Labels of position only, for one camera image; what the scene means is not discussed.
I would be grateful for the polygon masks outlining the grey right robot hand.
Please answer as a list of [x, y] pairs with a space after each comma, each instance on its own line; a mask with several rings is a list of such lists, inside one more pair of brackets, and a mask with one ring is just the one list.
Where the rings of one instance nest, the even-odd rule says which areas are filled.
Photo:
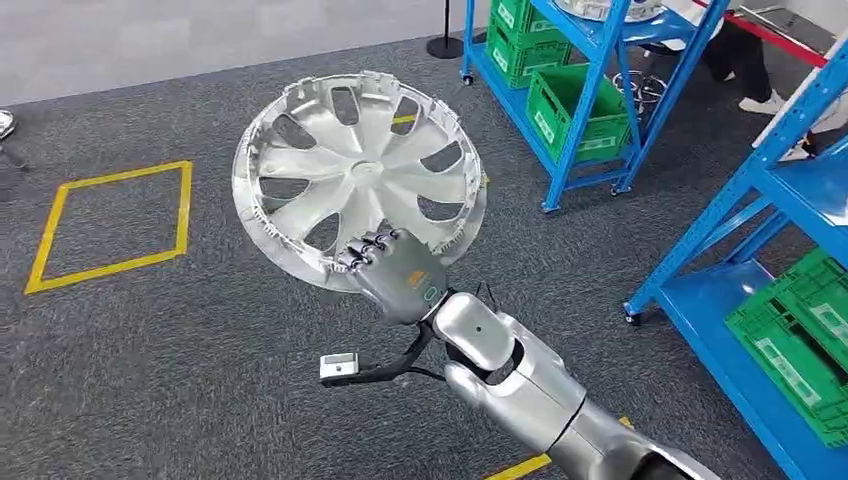
[[411, 325], [426, 319], [449, 291], [438, 256], [407, 229], [369, 231], [353, 238], [338, 260], [392, 323]]

